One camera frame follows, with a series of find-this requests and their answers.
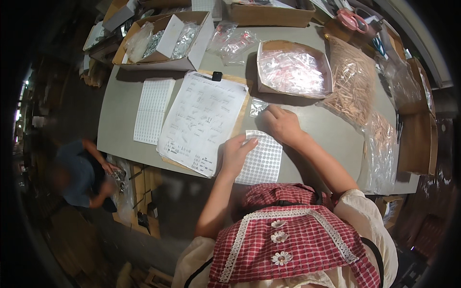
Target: pink scissors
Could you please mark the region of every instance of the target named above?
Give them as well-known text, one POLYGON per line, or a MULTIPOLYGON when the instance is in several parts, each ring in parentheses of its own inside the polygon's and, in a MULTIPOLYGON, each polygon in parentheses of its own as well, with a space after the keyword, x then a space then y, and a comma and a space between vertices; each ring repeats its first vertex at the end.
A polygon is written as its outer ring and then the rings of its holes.
POLYGON ((341 8, 337 11, 337 19, 343 23, 344 26, 351 30, 357 30, 358 32, 364 34, 368 31, 368 24, 365 20, 360 17, 359 15, 353 13, 349 9, 341 8), (364 30, 359 28, 359 23, 357 20, 360 21, 364 25, 364 30))

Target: hand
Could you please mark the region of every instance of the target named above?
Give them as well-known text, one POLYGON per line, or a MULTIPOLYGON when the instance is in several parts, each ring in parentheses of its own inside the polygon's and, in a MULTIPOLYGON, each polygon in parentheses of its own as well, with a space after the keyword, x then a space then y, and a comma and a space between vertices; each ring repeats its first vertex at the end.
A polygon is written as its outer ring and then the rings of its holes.
POLYGON ((106 179, 102 184, 99 190, 99 194, 104 195, 106 197, 112 196, 115 193, 115 185, 113 179, 106 179))
POLYGON ((300 143, 303 136, 307 135, 301 130, 298 117, 291 111, 271 104, 263 111, 262 117, 270 134, 290 147, 300 143))
POLYGON ((219 174, 235 180, 242 171, 247 154, 258 144, 258 139, 250 139, 243 145, 245 134, 239 134, 224 143, 223 166, 219 174))
POLYGON ((120 168, 118 168, 115 165, 112 165, 111 163, 107 161, 104 161, 103 163, 101 163, 101 166, 109 175, 112 175, 114 170, 120 170, 120 168))

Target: lace trim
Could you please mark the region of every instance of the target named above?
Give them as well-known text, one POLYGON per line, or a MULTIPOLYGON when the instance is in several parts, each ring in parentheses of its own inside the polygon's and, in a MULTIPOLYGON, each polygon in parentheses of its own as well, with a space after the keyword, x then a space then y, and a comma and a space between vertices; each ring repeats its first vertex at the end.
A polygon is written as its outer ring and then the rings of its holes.
POLYGON ((237 231, 237 235, 234 240, 234 244, 230 250, 229 256, 227 257, 227 261, 225 263, 223 272, 221 273, 221 277, 219 281, 221 283, 229 282, 230 276, 235 267, 235 263, 237 261, 237 256, 240 252, 240 248, 242 247, 243 239, 247 233, 248 223, 251 220, 255 219, 268 219, 268 218, 278 218, 278 217, 296 217, 296 216, 305 216, 311 215, 314 217, 320 225, 325 229, 328 235, 335 243, 335 246, 338 248, 341 256, 346 260, 348 264, 351 264, 357 261, 359 258, 356 257, 352 251, 347 247, 346 243, 341 238, 341 235, 334 229, 333 226, 328 223, 328 221, 320 215, 317 211, 312 210, 310 208, 307 209, 296 209, 296 210, 283 210, 283 211, 268 211, 268 212, 253 212, 247 214, 243 217, 242 221, 240 222, 240 226, 237 231))
POLYGON ((323 217, 317 211, 312 209, 310 209, 309 215, 314 217, 320 223, 320 225, 322 225, 322 227, 325 229, 325 231, 328 233, 328 235, 335 243, 335 246, 338 248, 339 252, 341 253, 341 256, 347 262, 347 264, 354 263, 359 259, 352 253, 349 247, 347 247, 346 243, 344 243, 343 239, 341 238, 341 235, 330 223, 328 223, 325 217, 323 217))

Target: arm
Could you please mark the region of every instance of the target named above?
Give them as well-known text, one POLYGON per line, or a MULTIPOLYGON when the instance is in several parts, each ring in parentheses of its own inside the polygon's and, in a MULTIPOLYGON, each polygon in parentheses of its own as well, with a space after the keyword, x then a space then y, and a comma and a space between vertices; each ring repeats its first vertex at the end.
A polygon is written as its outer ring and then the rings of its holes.
POLYGON ((244 145, 245 134, 237 135, 224 144, 223 166, 195 227, 195 237, 216 239, 224 225, 224 218, 231 196, 232 184, 242 170, 245 157, 258 144, 251 139, 244 145))
POLYGON ((98 162, 101 164, 102 168, 107 171, 107 173, 112 174, 113 170, 118 169, 118 167, 108 163, 104 157, 102 157, 101 152, 96 149, 96 145, 88 140, 82 139, 83 148, 87 150, 98 162))
POLYGON ((89 199, 89 208, 99 208, 104 203, 107 197, 110 197, 115 192, 113 182, 105 180, 101 184, 99 194, 89 199))
POLYGON ((337 198, 347 190, 358 189, 357 183, 343 166, 309 134, 301 130, 296 114, 269 105, 263 112, 263 118, 272 136, 292 147, 308 160, 337 198))

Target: blue scissors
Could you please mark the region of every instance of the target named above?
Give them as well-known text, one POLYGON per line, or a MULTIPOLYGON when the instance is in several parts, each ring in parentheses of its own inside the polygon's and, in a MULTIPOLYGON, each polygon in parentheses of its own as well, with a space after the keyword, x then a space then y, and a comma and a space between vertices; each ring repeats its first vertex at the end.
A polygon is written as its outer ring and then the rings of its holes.
POLYGON ((383 43, 379 37, 375 37, 372 39, 373 46, 375 49, 381 54, 381 56, 386 55, 386 50, 384 49, 383 43))

